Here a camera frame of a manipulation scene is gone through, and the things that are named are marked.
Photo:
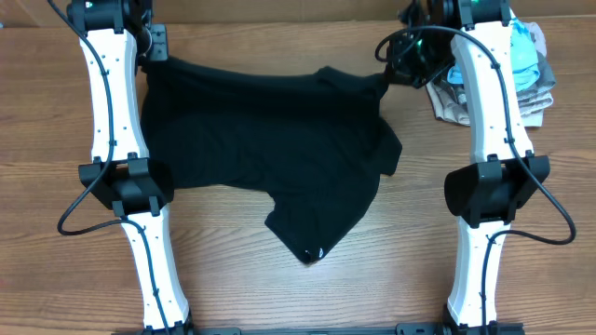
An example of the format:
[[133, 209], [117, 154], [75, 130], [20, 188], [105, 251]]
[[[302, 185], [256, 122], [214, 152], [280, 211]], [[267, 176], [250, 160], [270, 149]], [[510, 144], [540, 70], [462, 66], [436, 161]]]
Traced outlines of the black polo shirt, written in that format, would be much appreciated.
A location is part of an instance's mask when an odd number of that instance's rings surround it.
[[381, 74], [240, 74], [177, 58], [142, 71], [142, 133], [175, 188], [268, 194], [266, 227], [305, 264], [364, 217], [397, 169], [402, 146], [380, 113]]

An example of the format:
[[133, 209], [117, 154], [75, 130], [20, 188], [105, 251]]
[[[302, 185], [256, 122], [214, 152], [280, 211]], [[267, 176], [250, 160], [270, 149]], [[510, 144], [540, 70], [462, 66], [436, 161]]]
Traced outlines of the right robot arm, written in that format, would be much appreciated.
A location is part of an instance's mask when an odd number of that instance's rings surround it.
[[412, 1], [404, 30], [379, 43], [392, 84], [420, 88], [456, 65], [471, 130], [470, 164], [449, 173], [444, 195], [455, 216], [454, 285], [442, 320], [404, 323], [399, 334], [521, 334], [500, 323], [495, 290], [501, 253], [516, 212], [549, 175], [522, 122], [511, 64], [513, 14], [506, 1]]

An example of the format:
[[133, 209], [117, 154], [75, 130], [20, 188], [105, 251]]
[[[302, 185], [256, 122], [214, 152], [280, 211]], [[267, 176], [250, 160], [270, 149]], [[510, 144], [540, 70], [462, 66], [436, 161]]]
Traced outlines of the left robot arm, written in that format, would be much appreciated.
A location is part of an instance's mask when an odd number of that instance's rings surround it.
[[137, 100], [138, 67], [169, 56], [167, 30], [153, 16], [152, 2], [130, 0], [75, 0], [61, 13], [85, 56], [94, 126], [91, 161], [78, 168], [85, 190], [62, 216], [88, 195], [112, 211], [109, 223], [124, 230], [139, 277], [142, 333], [191, 334], [169, 237], [173, 181], [149, 154]]

